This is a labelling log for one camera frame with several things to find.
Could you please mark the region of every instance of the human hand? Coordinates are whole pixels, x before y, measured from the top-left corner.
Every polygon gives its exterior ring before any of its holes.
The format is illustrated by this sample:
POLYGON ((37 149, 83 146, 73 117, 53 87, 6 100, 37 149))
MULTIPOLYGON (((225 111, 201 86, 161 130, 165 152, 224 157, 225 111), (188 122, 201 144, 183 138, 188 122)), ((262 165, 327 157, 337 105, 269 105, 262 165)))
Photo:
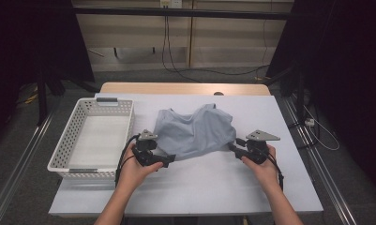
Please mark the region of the human hand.
POLYGON ((135 146, 135 143, 131 143, 126 149, 123 158, 124 165, 117 184, 118 188, 131 191, 135 190, 148 174, 157 171, 163 166, 162 162, 157 162, 153 165, 143 167, 132 153, 133 146, 135 146))
MULTIPOLYGON (((276 159, 275 147, 269 144, 267 147, 269 148, 269 154, 276 159)), ((241 157, 241 160, 254 172, 264 190, 270 187, 278 187, 278 170, 269 159, 261 165, 256 164, 247 157, 241 157)))

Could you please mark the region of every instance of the basket handle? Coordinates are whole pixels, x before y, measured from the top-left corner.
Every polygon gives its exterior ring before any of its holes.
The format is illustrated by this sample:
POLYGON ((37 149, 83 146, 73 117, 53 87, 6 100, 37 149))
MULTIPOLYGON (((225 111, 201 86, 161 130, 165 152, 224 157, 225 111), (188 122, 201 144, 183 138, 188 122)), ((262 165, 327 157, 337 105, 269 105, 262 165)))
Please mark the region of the basket handle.
POLYGON ((118 106, 117 97, 97 97, 99 106, 118 106))
POLYGON ((98 169, 69 169, 69 173, 98 173, 98 169))

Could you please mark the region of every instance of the finger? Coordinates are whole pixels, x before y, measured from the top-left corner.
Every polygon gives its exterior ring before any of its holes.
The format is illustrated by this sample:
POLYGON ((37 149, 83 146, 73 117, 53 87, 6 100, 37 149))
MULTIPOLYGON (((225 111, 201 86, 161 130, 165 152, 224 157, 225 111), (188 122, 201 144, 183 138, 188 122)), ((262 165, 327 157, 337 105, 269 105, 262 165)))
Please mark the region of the finger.
POLYGON ((126 149, 126 153, 124 154, 124 158, 128 158, 133 155, 132 148, 135 146, 135 143, 130 143, 126 149))
POLYGON ((270 144, 267 145, 267 148, 269 149, 269 153, 272 155, 272 157, 276 159, 276 148, 270 144))
POLYGON ((259 166, 247 157, 241 157, 241 160, 243 161, 244 164, 246 164, 246 166, 250 167, 254 171, 256 171, 257 167, 259 166))
POLYGON ((164 164, 162 162, 156 162, 155 164, 144 167, 144 170, 146 171, 147 174, 153 173, 155 171, 158 171, 161 167, 163 167, 163 165, 164 164))

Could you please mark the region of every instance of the white table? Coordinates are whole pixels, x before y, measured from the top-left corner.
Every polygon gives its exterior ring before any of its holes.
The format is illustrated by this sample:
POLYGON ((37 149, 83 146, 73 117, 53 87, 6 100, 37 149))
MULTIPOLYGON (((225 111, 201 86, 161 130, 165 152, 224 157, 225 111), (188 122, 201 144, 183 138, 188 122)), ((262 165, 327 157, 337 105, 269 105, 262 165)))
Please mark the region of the white table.
MULTIPOLYGON (((158 110, 190 114, 207 103, 233 116, 237 137, 260 129, 281 138, 277 149, 284 192, 297 212, 323 211, 306 168, 274 97, 97 94, 134 100, 134 133, 153 130, 158 110)), ((50 214, 97 216, 113 193, 113 181, 63 180, 50 214)), ((132 195, 127 217, 225 216, 270 212, 252 172, 226 148, 202 157, 176 161, 149 175, 132 195)))

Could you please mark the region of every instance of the electrical outlet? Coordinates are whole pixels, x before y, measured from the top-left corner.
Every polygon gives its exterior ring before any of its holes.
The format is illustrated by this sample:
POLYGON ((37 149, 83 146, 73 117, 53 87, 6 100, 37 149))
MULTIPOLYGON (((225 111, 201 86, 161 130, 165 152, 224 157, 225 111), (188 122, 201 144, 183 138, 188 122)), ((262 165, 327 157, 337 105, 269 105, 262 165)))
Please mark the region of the electrical outlet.
POLYGON ((314 127, 314 119, 308 118, 307 120, 305 120, 305 125, 313 128, 314 127))
POLYGON ((160 7, 161 8, 170 8, 171 7, 171 0, 160 0, 160 7))
POLYGON ((171 0, 171 8, 182 8, 182 0, 171 0))

